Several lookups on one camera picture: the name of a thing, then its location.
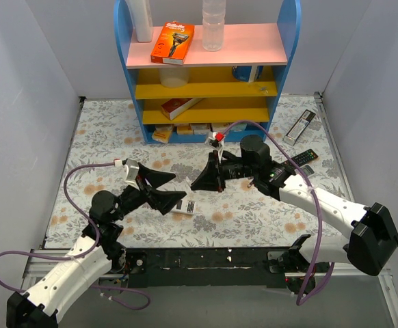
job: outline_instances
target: plastic bottle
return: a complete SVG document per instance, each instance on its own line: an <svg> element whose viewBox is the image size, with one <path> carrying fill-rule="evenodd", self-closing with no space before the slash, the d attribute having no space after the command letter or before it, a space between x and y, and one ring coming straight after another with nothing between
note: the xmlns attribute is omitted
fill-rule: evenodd
<svg viewBox="0 0 398 328"><path fill-rule="evenodd" d="M202 0L202 46L218 51L224 44L226 0Z"/></svg>
<svg viewBox="0 0 398 328"><path fill-rule="evenodd" d="M150 42L153 37L149 0L127 0L138 42Z"/></svg>

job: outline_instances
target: floral mat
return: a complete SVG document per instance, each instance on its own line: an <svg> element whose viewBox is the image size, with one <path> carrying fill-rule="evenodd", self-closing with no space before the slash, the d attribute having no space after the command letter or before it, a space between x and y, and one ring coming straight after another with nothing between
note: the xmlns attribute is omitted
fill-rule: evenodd
<svg viewBox="0 0 398 328"><path fill-rule="evenodd" d="M318 115L295 146L282 142L282 137L305 109L317 112L313 97L282 97L270 132L291 156L312 148L319 158L310 163L315 171L310 180L317 187L344 197L337 163ZM268 144L272 158L284 161L281 153L270 142ZM226 144L226 149L240 154L237 143ZM189 183L203 170L208 152L209 148L202 143L145 144L130 100L86 101L66 172L82 164L132 158L149 168L176 174L176 178L161 189L186 191L185 199L197 202L197 213L194 216L174 213L162 216L150 207L142 206L118 222L124 227L118 241L126 247L287 246L301 234L316 234L316 217L264 196L255 187L248 188L250 181L247 179L228 181L223 193L191 191ZM121 169L85 169L70 179L69 194L78 206L88 211L97 191L106 189L120 195L123 188ZM60 188L45 248L71 247L86 224ZM323 233L326 236L339 234L327 224Z"/></svg>

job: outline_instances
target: blue container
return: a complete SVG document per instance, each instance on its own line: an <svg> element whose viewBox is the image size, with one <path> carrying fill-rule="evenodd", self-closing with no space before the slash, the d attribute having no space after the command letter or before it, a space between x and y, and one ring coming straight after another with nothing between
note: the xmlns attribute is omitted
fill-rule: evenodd
<svg viewBox="0 0 398 328"><path fill-rule="evenodd" d="M258 80L263 66L233 66L233 76L240 81L254 82Z"/></svg>

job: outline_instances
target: gray wall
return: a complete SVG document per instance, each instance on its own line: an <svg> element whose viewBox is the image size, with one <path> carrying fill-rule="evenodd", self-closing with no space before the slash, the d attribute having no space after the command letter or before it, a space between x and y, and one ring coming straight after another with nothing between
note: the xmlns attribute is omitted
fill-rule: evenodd
<svg viewBox="0 0 398 328"><path fill-rule="evenodd" d="M371 2L325 100L357 201L385 204L398 228L398 1ZM398 292L398 250L392 266Z"/></svg>
<svg viewBox="0 0 398 328"><path fill-rule="evenodd" d="M79 99L24 0L0 1L0 251L42 242ZM26 258L0 276L20 286ZM0 327L11 292L0 287Z"/></svg>
<svg viewBox="0 0 398 328"><path fill-rule="evenodd" d="M114 0L26 0L72 86L88 98L129 96L116 50ZM370 0L302 0L302 34L284 92L323 91ZM150 0L154 25L202 24L202 1ZM226 22L276 22L281 0L228 0Z"/></svg>

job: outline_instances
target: pink shelf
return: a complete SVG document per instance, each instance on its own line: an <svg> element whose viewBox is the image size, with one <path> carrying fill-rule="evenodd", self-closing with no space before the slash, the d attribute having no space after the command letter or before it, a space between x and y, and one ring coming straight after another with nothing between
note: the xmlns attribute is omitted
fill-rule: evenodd
<svg viewBox="0 0 398 328"><path fill-rule="evenodd" d="M162 27L154 27L152 42L140 43L132 36L127 68L158 68L167 64L150 62L150 53ZM184 66L286 65L278 26L270 24L225 25L224 46L220 51L202 47L202 25L196 25Z"/></svg>

